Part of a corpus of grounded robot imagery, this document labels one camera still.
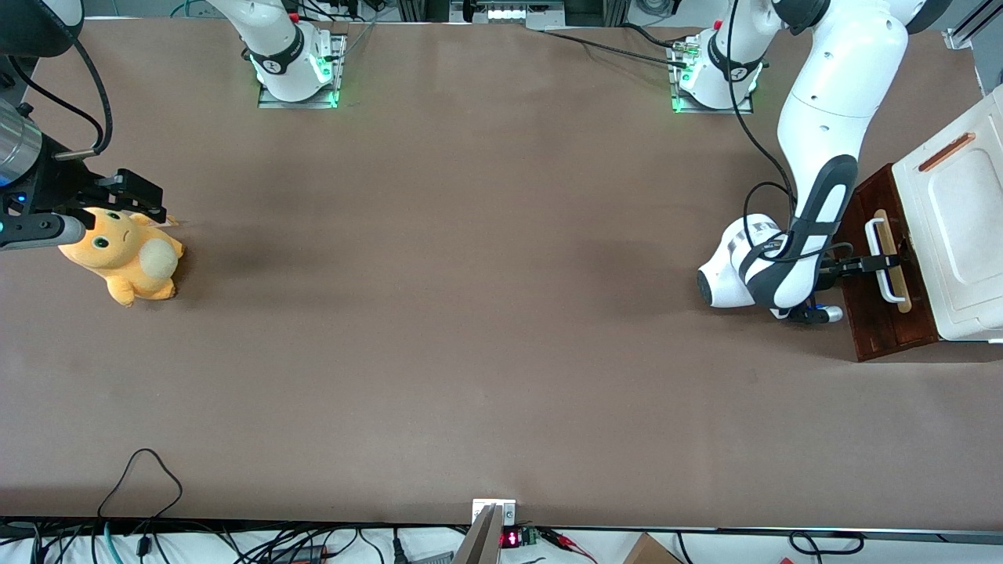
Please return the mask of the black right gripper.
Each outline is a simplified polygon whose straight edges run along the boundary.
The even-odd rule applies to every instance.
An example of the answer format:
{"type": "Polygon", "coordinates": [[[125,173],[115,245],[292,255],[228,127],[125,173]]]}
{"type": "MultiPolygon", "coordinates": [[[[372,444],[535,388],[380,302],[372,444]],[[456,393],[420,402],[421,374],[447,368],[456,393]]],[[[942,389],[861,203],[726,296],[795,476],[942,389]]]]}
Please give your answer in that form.
{"type": "Polygon", "coordinates": [[[82,161],[55,160],[54,154],[65,149],[45,133],[16,144],[2,143],[3,215],[57,213],[93,228],[94,214],[83,211],[78,203],[79,195],[91,197],[93,188],[93,207],[140,213],[157,224],[168,222],[164,190],[157,183],[125,168],[98,179],[82,161]]]}

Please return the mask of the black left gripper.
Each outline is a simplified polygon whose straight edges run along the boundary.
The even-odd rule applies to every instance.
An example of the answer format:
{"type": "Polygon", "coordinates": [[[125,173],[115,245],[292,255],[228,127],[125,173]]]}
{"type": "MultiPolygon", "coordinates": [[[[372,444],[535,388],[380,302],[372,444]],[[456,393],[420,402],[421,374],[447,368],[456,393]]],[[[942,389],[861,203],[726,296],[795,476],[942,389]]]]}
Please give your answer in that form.
{"type": "Polygon", "coordinates": [[[814,291],[827,291],[837,286],[842,278],[859,275],[863,273],[877,273],[882,270],[891,270],[900,267],[900,255],[870,255],[870,256],[850,256],[838,259],[834,254],[827,253],[818,264],[817,279],[814,282],[814,291]]]}

